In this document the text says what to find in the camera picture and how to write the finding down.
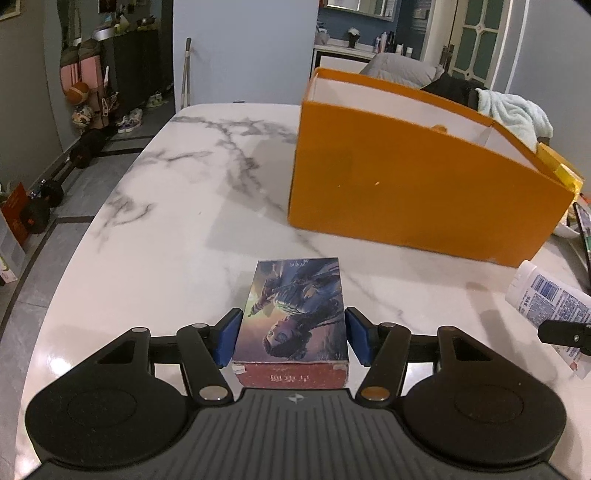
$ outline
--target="potted plant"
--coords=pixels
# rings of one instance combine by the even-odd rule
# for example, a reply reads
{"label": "potted plant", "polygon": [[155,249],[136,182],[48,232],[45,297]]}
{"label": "potted plant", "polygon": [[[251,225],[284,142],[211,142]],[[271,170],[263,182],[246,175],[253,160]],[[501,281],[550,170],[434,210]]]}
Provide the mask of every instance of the potted plant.
{"label": "potted plant", "polygon": [[361,36],[361,33],[359,33],[359,30],[357,30],[355,27],[351,27],[349,29],[349,48],[355,48],[355,45],[357,45],[357,42],[359,40],[359,37]]}

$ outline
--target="black cabinet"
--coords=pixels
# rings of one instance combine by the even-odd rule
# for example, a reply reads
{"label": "black cabinet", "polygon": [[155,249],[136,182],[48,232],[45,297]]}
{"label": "black cabinet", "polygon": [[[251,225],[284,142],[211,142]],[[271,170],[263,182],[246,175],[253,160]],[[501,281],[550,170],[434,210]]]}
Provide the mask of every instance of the black cabinet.
{"label": "black cabinet", "polygon": [[109,66],[112,89],[119,92],[119,116],[139,107],[162,87],[157,30],[132,31],[103,40],[101,58],[103,69]]}

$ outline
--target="black clamp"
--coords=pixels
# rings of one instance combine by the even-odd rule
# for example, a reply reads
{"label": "black clamp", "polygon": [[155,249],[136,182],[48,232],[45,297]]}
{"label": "black clamp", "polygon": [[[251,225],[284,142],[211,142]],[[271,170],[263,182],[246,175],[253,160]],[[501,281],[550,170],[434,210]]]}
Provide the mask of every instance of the black clamp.
{"label": "black clamp", "polygon": [[542,343],[576,347],[585,355],[591,355],[591,323],[545,320],[538,328]]}

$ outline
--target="mirror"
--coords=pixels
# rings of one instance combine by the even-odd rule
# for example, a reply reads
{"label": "mirror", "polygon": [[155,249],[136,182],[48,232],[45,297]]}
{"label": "mirror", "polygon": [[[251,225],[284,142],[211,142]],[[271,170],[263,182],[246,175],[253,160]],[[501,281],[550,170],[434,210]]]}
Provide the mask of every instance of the mirror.
{"label": "mirror", "polygon": [[369,17],[392,20],[396,0],[325,0],[326,8],[350,10]]}

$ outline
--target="book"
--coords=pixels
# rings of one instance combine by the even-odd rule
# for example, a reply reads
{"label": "book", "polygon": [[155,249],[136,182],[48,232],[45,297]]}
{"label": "book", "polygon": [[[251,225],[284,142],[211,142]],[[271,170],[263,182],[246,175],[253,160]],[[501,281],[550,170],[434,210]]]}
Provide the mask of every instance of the book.
{"label": "book", "polygon": [[349,356],[337,258],[260,261],[233,370],[245,387],[343,388]]}

